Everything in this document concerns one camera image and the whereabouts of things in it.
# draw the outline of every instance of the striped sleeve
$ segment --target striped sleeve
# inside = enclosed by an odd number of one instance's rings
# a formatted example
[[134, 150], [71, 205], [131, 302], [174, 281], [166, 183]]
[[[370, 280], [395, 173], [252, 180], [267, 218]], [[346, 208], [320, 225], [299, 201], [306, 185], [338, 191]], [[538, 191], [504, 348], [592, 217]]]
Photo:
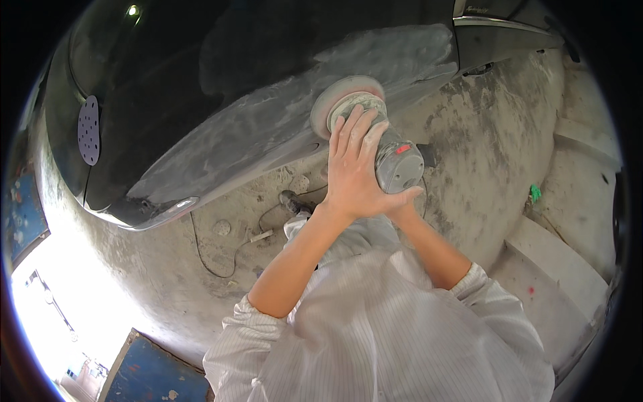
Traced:
[[554, 370], [520, 299], [490, 279], [475, 263], [451, 292], [514, 352], [531, 384], [533, 400], [549, 401], [554, 391]]
[[288, 324], [252, 307], [248, 296], [223, 319], [223, 332], [203, 358], [217, 401], [247, 401], [271, 346]]

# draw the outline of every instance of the car trim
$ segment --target car trim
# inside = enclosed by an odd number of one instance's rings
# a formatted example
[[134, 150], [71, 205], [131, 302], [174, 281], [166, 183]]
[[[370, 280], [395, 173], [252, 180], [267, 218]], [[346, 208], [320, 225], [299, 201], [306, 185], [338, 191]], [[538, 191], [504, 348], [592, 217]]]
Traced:
[[158, 214], [156, 217], [153, 217], [147, 222], [141, 223], [138, 226], [120, 226], [123, 229], [130, 230], [132, 232], [140, 232], [142, 230], [148, 230], [153, 227], [159, 226], [161, 223], [166, 223], [173, 219], [181, 217], [183, 214], [194, 209], [195, 206], [199, 203], [198, 197], [187, 197], [172, 205], [170, 208], [164, 212]]
[[467, 4], [467, 0], [455, 0], [453, 3], [453, 18], [462, 17], [464, 14], [464, 6]]
[[551, 32], [536, 28], [535, 26], [490, 17], [474, 17], [470, 15], [456, 17], [453, 19], [453, 26], [497, 26], [499, 28], [511, 28], [514, 30], [529, 31], [540, 33], [542, 35], [553, 36]]

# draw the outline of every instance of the black car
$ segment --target black car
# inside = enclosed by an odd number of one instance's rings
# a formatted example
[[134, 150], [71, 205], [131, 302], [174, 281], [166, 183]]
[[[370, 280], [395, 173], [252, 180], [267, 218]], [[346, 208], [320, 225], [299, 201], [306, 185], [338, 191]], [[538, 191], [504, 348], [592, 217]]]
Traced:
[[534, 0], [97, 0], [53, 55], [46, 125], [78, 202], [140, 231], [324, 149], [309, 113], [341, 78], [394, 112], [562, 44]]

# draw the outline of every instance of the orbital sander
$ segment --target orbital sander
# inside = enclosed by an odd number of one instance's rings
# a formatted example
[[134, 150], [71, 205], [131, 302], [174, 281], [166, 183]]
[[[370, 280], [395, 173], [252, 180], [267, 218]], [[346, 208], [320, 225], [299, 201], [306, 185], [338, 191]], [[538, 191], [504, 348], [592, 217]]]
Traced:
[[[312, 130], [329, 140], [331, 130], [339, 116], [348, 119], [355, 105], [364, 110], [377, 109], [377, 117], [371, 127], [386, 116], [384, 89], [374, 78], [356, 75], [337, 81], [321, 93], [311, 110]], [[411, 141], [400, 137], [392, 124], [377, 145], [375, 177], [380, 188], [387, 194], [395, 194], [415, 186], [424, 173], [424, 158]]]

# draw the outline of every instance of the cable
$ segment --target cable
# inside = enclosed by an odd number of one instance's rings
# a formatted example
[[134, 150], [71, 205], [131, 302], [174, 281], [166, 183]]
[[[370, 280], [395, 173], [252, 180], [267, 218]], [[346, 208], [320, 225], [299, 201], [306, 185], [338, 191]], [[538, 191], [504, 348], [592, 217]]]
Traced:
[[[429, 199], [429, 190], [428, 190], [428, 187], [426, 185], [426, 180], [424, 179], [424, 176], [422, 176], [422, 183], [424, 184], [424, 194], [425, 194], [425, 197], [424, 197], [424, 212], [422, 213], [422, 219], [424, 219], [424, 217], [426, 216], [426, 209], [428, 207], [428, 199]], [[303, 192], [303, 193], [297, 194], [297, 195], [298, 196], [305, 196], [306, 194], [310, 194], [310, 193], [317, 192], [319, 190], [323, 190], [326, 187], [328, 187], [328, 185], [322, 186], [322, 187], [317, 188], [315, 190]], [[261, 216], [257, 220], [257, 226], [259, 226], [259, 230], [261, 231], [261, 233], [265, 232], [265, 230], [261, 226], [261, 219], [264, 216], [266, 216], [266, 214], [268, 212], [274, 210], [275, 208], [277, 208], [280, 205], [281, 204], [274, 205], [270, 209], [265, 211], [263, 214], [261, 214]], [[194, 232], [194, 240], [195, 240], [195, 243], [196, 243], [196, 246], [197, 246], [197, 252], [199, 254], [199, 259], [201, 260], [201, 264], [203, 265], [203, 268], [205, 268], [208, 272], [210, 272], [212, 275], [216, 276], [217, 278], [227, 279], [227, 278], [232, 277], [232, 275], [234, 275], [235, 271], [237, 270], [237, 253], [239, 252], [239, 249], [241, 249], [246, 244], [250, 243], [250, 240], [246, 241], [245, 243], [242, 243], [239, 247], [236, 248], [235, 253], [232, 256], [232, 273], [230, 275], [228, 275], [228, 276], [223, 277], [221, 275], [216, 274], [214, 271], [212, 271], [210, 268], [208, 268], [208, 266], [205, 264], [205, 261], [203, 260], [203, 257], [201, 256], [201, 250], [199, 249], [199, 238], [197, 237], [197, 229], [196, 229], [196, 226], [194, 224], [194, 218], [192, 217], [192, 212], [190, 212], [190, 220], [192, 222], [192, 230]]]
[[228, 275], [228, 276], [223, 277], [221, 275], [216, 274], [214, 271], [212, 271], [210, 268], [208, 268], [208, 266], [205, 264], [205, 261], [203, 260], [203, 257], [201, 256], [201, 249], [199, 249], [199, 238], [197, 237], [197, 228], [194, 225], [194, 218], [192, 217], [192, 212], [191, 211], [190, 211], [190, 220], [192, 221], [192, 230], [194, 231], [194, 241], [195, 241], [196, 246], [197, 246], [197, 253], [199, 254], [199, 259], [201, 260], [201, 264], [203, 265], [203, 268], [205, 268], [209, 273], [211, 273], [212, 275], [216, 276], [217, 278], [221, 278], [221, 279], [230, 278], [232, 275], [235, 274], [235, 271], [237, 270], [237, 252], [239, 251], [240, 248], [242, 248], [246, 244], [250, 243], [250, 240], [246, 241], [245, 243], [243, 243], [239, 247], [237, 247], [237, 249], [235, 250], [235, 253], [234, 253], [233, 257], [232, 257], [232, 273], [230, 275]]
[[[319, 190], [323, 190], [323, 189], [324, 189], [324, 188], [326, 188], [326, 187], [328, 187], [328, 185], [325, 185], [325, 186], [323, 186], [323, 187], [317, 188], [316, 190], [307, 191], [307, 192], [304, 192], [304, 193], [301, 193], [301, 194], [297, 194], [297, 195], [298, 195], [298, 196], [305, 196], [306, 194], [310, 194], [310, 193], [313, 193], [313, 192], [317, 192], [317, 191], [319, 191]], [[278, 206], [280, 206], [280, 205], [281, 205], [281, 204], [277, 204], [277, 205], [273, 206], [273, 207], [272, 207], [272, 208], [270, 208], [269, 210], [265, 211], [265, 212], [264, 212], [264, 213], [259, 217], [259, 219], [258, 219], [258, 221], [257, 221], [257, 225], [259, 226], [259, 230], [261, 231], [261, 233], [264, 233], [264, 232], [265, 232], [265, 230], [261, 227], [261, 219], [262, 219], [264, 216], [266, 216], [266, 214], [267, 214], [268, 212], [272, 211], [273, 209], [275, 209], [276, 207], [278, 207]], [[234, 275], [234, 274], [235, 274], [235, 271], [237, 270], [237, 253], [239, 252], [239, 249], [241, 249], [241, 248], [242, 248], [243, 246], [245, 246], [246, 244], [250, 243], [250, 240], [246, 241], [245, 243], [242, 243], [239, 247], [237, 247], [237, 248], [235, 249], [235, 253], [234, 253], [234, 254], [233, 254], [233, 256], [232, 256], [232, 273], [231, 273], [230, 275], [228, 275], [228, 276], [223, 277], [223, 276], [221, 276], [221, 275], [216, 274], [214, 271], [212, 271], [210, 268], [208, 268], [208, 266], [206, 265], [205, 261], [203, 260], [203, 257], [201, 256], [201, 249], [199, 248], [199, 238], [198, 238], [198, 236], [197, 236], [197, 228], [196, 228], [196, 225], [194, 224], [194, 217], [192, 216], [192, 212], [190, 212], [190, 220], [191, 220], [191, 222], [192, 222], [192, 231], [194, 232], [194, 241], [195, 241], [196, 246], [197, 246], [197, 253], [199, 254], [199, 259], [201, 260], [201, 264], [203, 265], [203, 268], [205, 268], [209, 273], [211, 273], [212, 275], [216, 276], [217, 278], [227, 279], [227, 278], [232, 277], [232, 275]]]
[[424, 213], [422, 213], [422, 220], [426, 216], [426, 208], [429, 204], [429, 188], [426, 186], [426, 180], [424, 180], [424, 174], [422, 175], [422, 182], [424, 183]]
[[[319, 190], [323, 190], [323, 189], [324, 189], [324, 188], [326, 188], [326, 187], [328, 187], [328, 185], [322, 186], [322, 187], [317, 188], [317, 189], [312, 190], [312, 191], [302, 192], [301, 194], [297, 194], [297, 196], [305, 196], [306, 194], [310, 194], [310, 193], [313, 193], [313, 192], [317, 192], [317, 191], [319, 191]], [[276, 207], [278, 207], [278, 206], [280, 206], [280, 205], [281, 205], [281, 204], [277, 204], [277, 205], [273, 206], [272, 208], [270, 208], [269, 210], [265, 211], [263, 214], [261, 214], [261, 216], [259, 217], [259, 220], [257, 221], [257, 224], [258, 224], [258, 226], [259, 226], [259, 230], [261, 231], [261, 233], [264, 233], [264, 232], [265, 232], [265, 230], [263, 229], [263, 227], [261, 227], [261, 219], [262, 219], [264, 216], [266, 216], [266, 214], [267, 214], [268, 212], [272, 211], [273, 209], [275, 209]]]

